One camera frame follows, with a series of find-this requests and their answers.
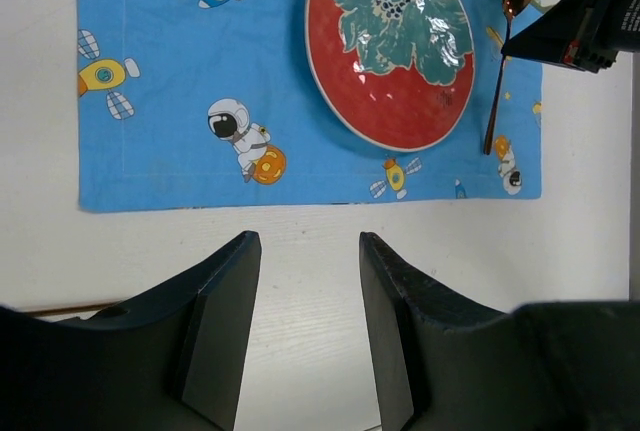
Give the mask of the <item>copper spoon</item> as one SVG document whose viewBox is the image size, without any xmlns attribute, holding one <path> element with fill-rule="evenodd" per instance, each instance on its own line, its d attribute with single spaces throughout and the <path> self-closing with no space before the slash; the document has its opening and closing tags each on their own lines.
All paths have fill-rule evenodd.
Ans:
<svg viewBox="0 0 640 431">
<path fill-rule="evenodd" d="M 506 33 L 504 37 L 504 45 L 507 44 L 511 38 L 512 24 L 515 17 L 521 14 L 532 2 L 532 0 L 502 0 L 502 11 L 506 19 Z M 503 81 L 503 74 L 506 65 L 507 55 L 504 51 L 501 51 L 501 62 L 499 74 L 497 77 L 491 112 L 489 121 L 483 142 L 483 154 L 489 155 L 492 149 L 494 130 L 497 120 L 497 112 L 499 107 L 499 101 L 501 96 L 501 86 Z"/>
</svg>

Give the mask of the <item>red and teal plate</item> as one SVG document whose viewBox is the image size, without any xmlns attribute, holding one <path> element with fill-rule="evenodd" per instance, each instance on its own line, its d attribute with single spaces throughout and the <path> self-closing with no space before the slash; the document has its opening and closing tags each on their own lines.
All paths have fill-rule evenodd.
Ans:
<svg viewBox="0 0 640 431">
<path fill-rule="evenodd" d="M 378 147 L 433 147 L 469 103 L 475 50 L 461 0 L 306 0 L 305 45 L 328 107 Z"/>
</svg>

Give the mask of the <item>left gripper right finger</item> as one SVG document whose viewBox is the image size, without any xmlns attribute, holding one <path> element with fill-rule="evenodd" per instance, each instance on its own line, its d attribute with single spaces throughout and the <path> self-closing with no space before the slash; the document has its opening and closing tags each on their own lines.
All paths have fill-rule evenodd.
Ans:
<svg viewBox="0 0 640 431">
<path fill-rule="evenodd" d="M 635 430 L 639 305 L 479 304 L 359 239 L 360 280 L 385 430 Z"/>
</svg>

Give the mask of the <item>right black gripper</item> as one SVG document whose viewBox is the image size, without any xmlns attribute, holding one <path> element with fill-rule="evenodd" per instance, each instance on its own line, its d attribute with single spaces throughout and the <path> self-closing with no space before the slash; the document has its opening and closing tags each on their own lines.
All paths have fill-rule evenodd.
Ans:
<svg viewBox="0 0 640 431">
<path fill-rule="evenodd" d="M 639 0 L 560 0 L 501 51 L 545 64 L 597 73 L 621 52 L 639 50 Z"/>
</svg>

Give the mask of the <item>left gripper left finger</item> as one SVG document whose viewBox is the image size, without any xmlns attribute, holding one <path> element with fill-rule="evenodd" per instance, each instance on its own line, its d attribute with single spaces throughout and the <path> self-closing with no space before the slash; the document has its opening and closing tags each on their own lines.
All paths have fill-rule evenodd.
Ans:
<svg viewBox="0 0 640 431">
<path fill-rule="evenodd" d="M 230 430 L 261 262 L 240 233 L 90 318 L 1 311 L 5 430 Z"/>
</svg>

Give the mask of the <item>blue space print placemat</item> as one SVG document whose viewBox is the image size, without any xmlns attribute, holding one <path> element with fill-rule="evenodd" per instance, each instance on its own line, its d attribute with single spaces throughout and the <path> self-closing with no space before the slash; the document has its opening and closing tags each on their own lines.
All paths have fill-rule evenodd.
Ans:
<svg viewBox="0 0 640 431">
<path fill-rule="evenodd" d="M 502 0 L 461 0 L 475 50 L 451 134 L 397 152 L 323 99 L 306 0 L 77 0 L 79 203 L 94 212 L 444 199 L 542 192 L 542 68 L 501 62 Z"/>
</svg>

